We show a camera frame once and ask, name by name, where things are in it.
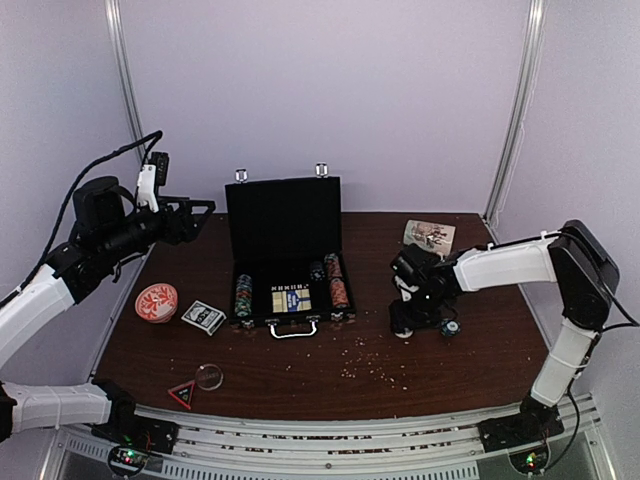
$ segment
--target triangular sign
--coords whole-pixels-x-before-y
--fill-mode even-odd
[[[169,395],[171,395],[180,405],[185,407],[187,410],[191,410],[191,399],[193,398],[193,390],[195,386],[196,381],[191,380],[188,383],[183,383],[177,387],[170,388],[167,391],[169,392]]]

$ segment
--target red and white round container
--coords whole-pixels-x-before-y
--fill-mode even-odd
[[[149,323],[167,323],[178,310],[178,291],[168,283],[145,288],[136,299],[136,313]]]

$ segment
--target silver handle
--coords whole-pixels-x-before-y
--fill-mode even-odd
[[[308,333],[288,333],[286,335],[278,335],[278,332],[276,331],[278,326],[273,324],[269,325],[269,329],[271,330],[271,335],[273,336],[273,338],[277,338],[278,340],[282,340],[283,338],[312,337],[318,332],[318,327],[316,327],[316,323],[318,322],[317,321],[311,322],[311,331]]]

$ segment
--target poker chip case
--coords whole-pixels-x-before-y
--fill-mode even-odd
[[[342,256],[339,177],[238,182],[225,192],[232,326],[268,326],[274,337],[289,338],[313,335],[321,321],[355,318]],[[311,331],[278,334],[278,327],[301,323]]]

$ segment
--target dark brown tabletop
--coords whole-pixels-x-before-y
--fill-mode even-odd
[[[209,337],[180,320],[196,299],[229,307],[229,229],[225,215],[213,216],[197,241],[155,247],[97,376],[114,380],[139,404],[184,411],[167,389],[193,379],[199,365],[215,363],[224,383],[213,392],[196,389],[192,412],[259,419],[406,417],[521,400],[547,349],[517,287],[461,296],[456,337],[420,330],[401,340],[390,332],[387,307],[398,294],[389,263],[409,219],[456,226],[454,250],[490,240],[472,214],[343,214],[357,320],[321,323],[314,337],[276,340],[266,328],[234,330],[228,324]],[[164,325],[149,324],[134,310],[137,295],[158,282],[174,285],[179,294],[178,313]]]

